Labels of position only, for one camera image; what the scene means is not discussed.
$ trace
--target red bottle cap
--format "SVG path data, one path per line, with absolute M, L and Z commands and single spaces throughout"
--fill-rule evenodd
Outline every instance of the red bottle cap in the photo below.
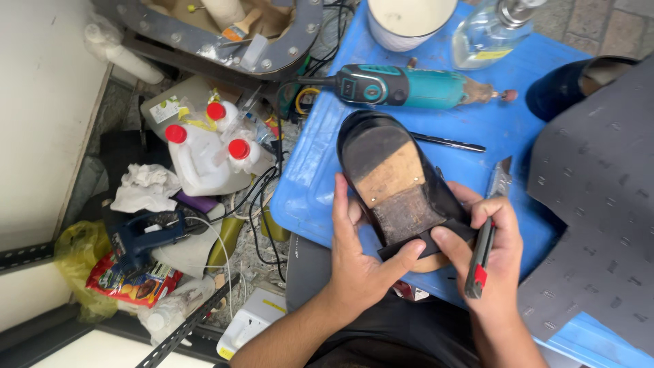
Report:
M 250 145 L 244 139 L 235 139 L 228 146 L 230 155 L 237 160 L 243 160 L 250 155 Z
M 186 129 L 177 124 L 169 125 L 165 129 L 165 137 L 173 143 L 184 143 L 186 140 Z
M 218 102 L 212 102 L 207 106 L 207 115 L 213 120 L 222 119 L 227 115 L 225 107 Z

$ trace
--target tiled floor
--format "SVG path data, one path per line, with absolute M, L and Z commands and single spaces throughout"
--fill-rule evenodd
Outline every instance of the tiled floor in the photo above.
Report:
M 548 0 L 534 30 L 591 55 L 642 59 L 654 50 L 654 0 Z

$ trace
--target purple object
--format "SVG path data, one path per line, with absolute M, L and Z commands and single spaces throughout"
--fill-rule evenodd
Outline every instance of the purple object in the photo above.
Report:
M 204 213 L 211 211 L 212 208 L 218 205 L 218 202 L 213 198 L 204 196 L 191 197 L 186 195 L 184 191 L 179 191 L 175 198 Z

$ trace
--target person's left hand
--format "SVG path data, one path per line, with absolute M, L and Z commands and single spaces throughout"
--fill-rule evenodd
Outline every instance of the person's left hand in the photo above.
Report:
M 334 187 L 334 236 L 332 237 L 332 278 L 321 293 L 335 314 L 348 324 L 363 311 L 379 302 L 388 289 L 409 272 L 426 244 L 419 239 L 405 244 L 391 259 L 380 263 L 375 257 L 364 255 L 357 234 L 361 217 L 358 204 L 350 205 L 347 182 L 336 173 Z

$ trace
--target white cloth rag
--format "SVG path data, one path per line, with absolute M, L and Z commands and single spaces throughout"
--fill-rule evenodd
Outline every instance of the white cloth rag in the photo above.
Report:
M 134 213 L 142 209 L 151 212 L 175 209 L 177 202 L 168 198 L 182 187 L 177 175 L 161 165 L 130 164 L 128 171 L 116 191 L 112 210 Z

